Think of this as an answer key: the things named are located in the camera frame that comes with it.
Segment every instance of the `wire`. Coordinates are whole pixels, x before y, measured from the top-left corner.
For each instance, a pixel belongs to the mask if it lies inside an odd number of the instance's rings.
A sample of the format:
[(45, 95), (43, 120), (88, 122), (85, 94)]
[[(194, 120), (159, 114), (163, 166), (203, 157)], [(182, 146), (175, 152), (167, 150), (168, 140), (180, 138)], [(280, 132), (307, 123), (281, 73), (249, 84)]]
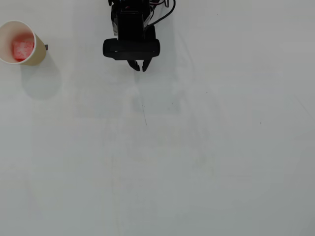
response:
[(149, 24), (145, 29), (144, 29), (144, 32), (143, 34), (145, 35), (146, 34), (146, 31), (148, 30), (148, 28), (154, 26), (155, 24), (159, 23), (160, 21), (164, 20), (166, 17), (168, 17), (170, 14), (173, 13), (173, 11), (175, 10), (175, 7), (176, 7), (176, 0), (173, 0), (174, 1), (174, 4), (173, 4), (173, 7), (172, 9), (163, 17), (159, 18), (157, 21), (154, 21), (153, 23)]
[(153, 18), (153, 16), (154, 16), (154, 8), (153, 8), (153, 7), (151, 7), (151, 9), (152, 9), (153, 14), (152, 14), (152, 16), (151, 16), (150, 20), (152, 20), (152, 18)]
[(165, 0), (162, 2), (151, 2), (150, 5), (158, 6), (158, 5), (162, 5), (163, 3), (165, 3)]

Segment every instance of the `white table surface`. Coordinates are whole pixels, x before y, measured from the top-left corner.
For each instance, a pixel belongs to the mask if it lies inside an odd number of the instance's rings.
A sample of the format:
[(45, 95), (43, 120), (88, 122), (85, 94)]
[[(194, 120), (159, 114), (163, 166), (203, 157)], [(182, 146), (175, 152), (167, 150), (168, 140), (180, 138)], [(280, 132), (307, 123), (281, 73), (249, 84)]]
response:
[(0, 64), (0, 235), (315, 235), (314, 12), (178, 0), (138, 73), (107, 0), (1, 0), (49, 53)]

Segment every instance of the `paper cup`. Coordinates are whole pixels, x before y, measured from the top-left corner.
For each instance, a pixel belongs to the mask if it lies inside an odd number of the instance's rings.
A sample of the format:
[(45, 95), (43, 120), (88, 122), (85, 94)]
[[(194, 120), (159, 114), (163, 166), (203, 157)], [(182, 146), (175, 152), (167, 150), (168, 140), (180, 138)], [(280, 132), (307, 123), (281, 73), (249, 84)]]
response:
[[(12, 42), (21, 35), (29, 35), (27, 41), (34, 42), (31, 55), (23, 61), (13, 57)], [(8, 21), (0, 27), (0, 60), (8, 64), (37, 65), (46, 56), (46, 47), (34, 31), (22, 21)]]

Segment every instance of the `red block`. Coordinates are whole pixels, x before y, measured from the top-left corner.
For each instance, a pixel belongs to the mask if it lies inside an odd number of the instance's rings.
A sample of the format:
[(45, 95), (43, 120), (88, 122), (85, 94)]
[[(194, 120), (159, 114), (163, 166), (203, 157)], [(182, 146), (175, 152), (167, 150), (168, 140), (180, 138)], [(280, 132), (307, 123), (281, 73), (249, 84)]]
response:
[(28, 58), (34, 49), (33, 42), (13, 42), (13, 57), (18, 61)]

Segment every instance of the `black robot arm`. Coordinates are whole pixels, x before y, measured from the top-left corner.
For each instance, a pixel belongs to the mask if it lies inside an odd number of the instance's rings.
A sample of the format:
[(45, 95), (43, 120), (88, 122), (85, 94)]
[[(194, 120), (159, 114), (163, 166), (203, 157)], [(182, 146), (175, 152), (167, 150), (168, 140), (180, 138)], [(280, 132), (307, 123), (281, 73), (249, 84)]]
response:
[(146, 71), (152, 58), (160, 53), (154, 23), (149, 25), (149, 22), (155, 7), (163, 3), (167, 5), (168, 1), (109, 0), (113, 30), (117, 38), (104, 41), (104, 56), (127, 60), (136, 71), (140, 71), (136, 60), (143, 60), (142, 70)]

